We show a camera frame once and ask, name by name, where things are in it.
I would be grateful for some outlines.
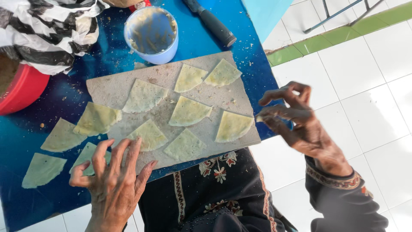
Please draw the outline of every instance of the black knife handle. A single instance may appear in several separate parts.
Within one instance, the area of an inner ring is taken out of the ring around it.
[[[209,30],[211,30],[226,47],[230,47],[236,41],[236,37],[233,33],[229,31],[229,29],[227,29],[227,27],[217,19],[212,12],[204,10],[200,13],[200,17],[207,28],[209,28]]]

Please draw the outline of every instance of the green tile border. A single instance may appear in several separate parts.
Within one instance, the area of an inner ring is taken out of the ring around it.
[[[363,18],[352,27],[341,26],[279,48],[269,53],[267,59],[273,67],[408,19],[412,19],[412,1]]]
[[[314,36],[293,44],[304,56],[332,46],[323,36]]]
[[[332,45],[336,45],[361,36],[354,29],[349,26],[342,26],[331,31],[327,31],[322,36],[328,40]]]
[[[278,64],[282,64],[302,56],[302,53],[300,53],[299,50],[295,48],[295,46],[290,45],[268,55],[267,59],[269,60],[270,64],[276,66]]]

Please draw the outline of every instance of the metal chair leg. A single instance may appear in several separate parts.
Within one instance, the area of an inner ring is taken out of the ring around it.
[[[372,7],[369,7],[369,5],[366,5],[366,12],[363,13],[359,18],[355,19],[353,22],[349,24],[349,26],[353,26],[355,23],[357,23],[359,20],[363,19],[369,12],[371,12],[373,9],[375,9],[379,4],[381,4],[384,0],[379,0],[375,5]]]
[[[352,4],[350,4],[349,6],[347,6],[347,7],[343,8],[342,10],[334,13],[332,16],[328,16],[328,15],[329,15],[328,8],[326,7],[326,2],[325,2],[325,0],[323,0],[323,5],[325,6],[325,11],[326,11],[326,19],[323,20],[322,22],[314,25],[313,27],[307,29],[307,30],[304,30],[303,33],[307,34],[307,33],[311,32],[311,31],[313,31],[314,29],[318,28],[320,25],[322,25],[322,24],[324,24],[325,22],[327,22],[327,21],[335,18],[336,16],[338,16],[338,15],[342,14],[343,12],[349,10],[349,9],[352,8],[354,5],[356,5],[356,4],[358,4],[358,3],[362,2],[362,1],[364,1],[364,0],[356,0],[355,2],[353,2]]]

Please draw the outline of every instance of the cut dough sheet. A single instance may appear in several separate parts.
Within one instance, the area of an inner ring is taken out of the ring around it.
[[[87,136],[106,134],[121,119],[121,110],[88,102],[73,132]]]
[[[79,165],[81,163],[84,163],[86,160],[91,161],[91,157],[94,154],[94,151],[96,150],[96,145],[92,144],[91,142],[88,142],[86,146],[83,148],[82,152],[80,153],[79,157],[76,159],[75,163],[73,164],[72,168],[69,171],[69,174],[72,173],[72,169],[74,166]],[[112,154],[108,151],[106,151],[106,154],[104,155],[104,158],[107,163],[110,162],[110,158],[112,157]],[[86,170],[83,171],[83,175],[93,175],[94,174],[94,169],[93,165],[90,164]]]
[[[169,125],[171,126],[190,126],[200,122],[204,117],[209,117],[212,107],[180,96],[176,104]]]
[[[205,83],[213,86],[230,85],[242,75],[236,67],[231,65],[227,60],[222,59],[205,79]]]
[[[60,174],[66,161],[67,159],[34,153],[21,186],[25,189],[34,189],[49,183]]]
[[[173,159],[186,162],[198,157],[205,148],[206,145],[186,128],[167,146],[164,153]]]
[[[187,64],[183,64],[178,80],[176,81],[175,92],[186,92],[203,82],[203,78],[208,71],[198,69]]]
[[[168,89],[136,79],[123,107],[127,113],[147,112],[167,96]]]
[[[87,136],[74,133],[75,126],[75,124],[60,118],[40,149],[50,152],[64,152],[80,145]]]
[[[233,142],[244,136],[253,125],[254,118],[223,112],[215,142]]]
[[[140,146],[141,152],[156,150],[169,142],[166,136],[164,136],[164,134],[151,119],[140,125],[126,138],[134,140],[138,136],[142,137],[142,145]]]

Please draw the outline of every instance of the cardboard sheet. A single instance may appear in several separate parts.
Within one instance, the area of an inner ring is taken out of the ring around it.
[[[121,139],[151,118],[168,138],[169,142],[163,147],[155,151],[143,152],[139,155],[136,173],[140,173],[143,166],[154,159],[159,160],[155,169],[182,163],[163,152],[167,145],[185,129],[185,127],[174,127],[168,124],[180,97],[179,93],[173,91],[180,69],[183,64],[188,64],[211,72],[222,58],[236,66],[232,53],[228,51],[87,80],[87,88],[93,101],[114,109],[123,108],[136,78],[169,89],[168,96],[150,111],[139,114],[123,112],[122,120],[115,124],[108,132],[109,138],[116,139],[113,145],[115,146]],[[182,96],[208,106],[213,106],[210,117],[206,117],[199,123],[186,127],[207,145],[203,153],[193,158],[193,160],[260,143],[260,137],[255,124],[253,124],[245,136],[238,140],[228,143],[214,142],[224,110],[253,117],[253,109],[245,93],[241,78],[230,85],[220,88],[202,83],[194,89],[182,93]]]

